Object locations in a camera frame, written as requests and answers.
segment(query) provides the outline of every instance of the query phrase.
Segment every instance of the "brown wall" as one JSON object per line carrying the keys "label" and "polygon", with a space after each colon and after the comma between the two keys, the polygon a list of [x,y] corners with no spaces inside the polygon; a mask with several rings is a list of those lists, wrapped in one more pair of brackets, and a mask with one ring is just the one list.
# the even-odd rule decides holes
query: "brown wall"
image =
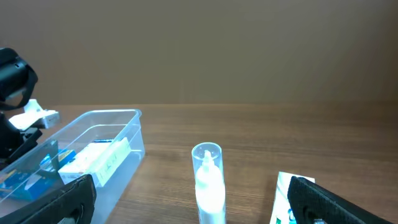
{"label": "brown wall", "polygon": [[396,0],[1,0],[42,104],[398,100]]}

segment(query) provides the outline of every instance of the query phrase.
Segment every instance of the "plastic bottle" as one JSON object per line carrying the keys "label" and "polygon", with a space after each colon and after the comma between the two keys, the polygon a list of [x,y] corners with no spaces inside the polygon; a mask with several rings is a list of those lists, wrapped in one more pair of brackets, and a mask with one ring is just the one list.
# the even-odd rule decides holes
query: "plastic bottle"
{"label": "plastic bottle", "polygon": [[201,224],[225,224],[223,157],[219,145],[204,142],[192,149],[195,195]]}

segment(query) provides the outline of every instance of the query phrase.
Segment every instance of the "clear plastic container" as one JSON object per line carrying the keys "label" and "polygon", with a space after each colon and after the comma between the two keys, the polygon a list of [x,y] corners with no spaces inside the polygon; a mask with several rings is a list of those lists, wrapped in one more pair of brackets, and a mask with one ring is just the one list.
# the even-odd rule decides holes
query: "clear plastic container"
{"label": "clear plastic container", "polygon": [[192,149],[192,162],[199,223],[226,223],[221,147],[212,142],[204,142],[195,146]]}
{"label": "clear plastic container", "polygon": [[[98,159],[98,161],[104,161],[112,154],[114,144],[127,139],[131,149],[130,153],[104,186],[96,184],[97,198],[91,222],[104,223],[145,155],[140,116],[140,110],[89,111],[0,171],[0,191],[2,191],[0,192],[2,193],[0,195],[0,217],[64,185],[57,173],[60,159],[58,158],[59,149],[74,150],[78,154],[89,143],[99,139],[107,139],[111,141],[111,144]],[[40,163],[46,156],[51,158],[46,164],[50,164],[54,168],[52,171],[40,168]],[[94,163],[93,166],[98,168],[103,164]],[[23,178],[20,182],[18,182],[18,179],[13,180],[17,184],[14,184],[14,188],[10,192],[4,193],[4,179],[15,173],[24,174],[29,178]],[[37,181],[37,178],[41,178],[45,182],[40,183],[41,187],[38,185],[32,188],[32,182]]]}

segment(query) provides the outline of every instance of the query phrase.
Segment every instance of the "small box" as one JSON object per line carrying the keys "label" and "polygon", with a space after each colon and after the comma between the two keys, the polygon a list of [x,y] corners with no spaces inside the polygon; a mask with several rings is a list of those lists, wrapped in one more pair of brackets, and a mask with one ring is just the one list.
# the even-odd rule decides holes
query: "small box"
{"label": "small box", "polygon": [[[74,150],[59,149],[58,161],[60,167],[64,166],[75,155]],[[40,168],[48,172],[55,171],[51,164],[50,155],[47,154],[40,162]],[[53,186],[54,182],[54,179],[14,169],[0,177],[0,197],[10,194],[11,198],[33,201]]]}
{"label": "small box", "polygon": [[11,198],[33,201],[53,184],[52,179],[13,170],[0,177],[0,197],[10,194]]}
{"label": "small box", "polygon": [[64,184],[90,173],[94,184],[103,187],[130,152],[127,138],[112,145],[110,141],[95,140],[65,164],[58,173]]}

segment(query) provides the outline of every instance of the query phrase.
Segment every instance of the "wooden table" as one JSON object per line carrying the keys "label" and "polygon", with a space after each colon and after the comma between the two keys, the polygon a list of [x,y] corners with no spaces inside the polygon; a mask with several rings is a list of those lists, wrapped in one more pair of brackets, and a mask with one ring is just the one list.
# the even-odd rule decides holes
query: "wooden table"
{"label": "wooden table", "polygon": [[314,177],[398,223],[398,104],[50,109],[67,124],[85,111],[110,108],[142,110],[146,156],[108,223],[198,223],[191,150],[205,141],[223,148],[228,223],[269,223],[278,171]]}

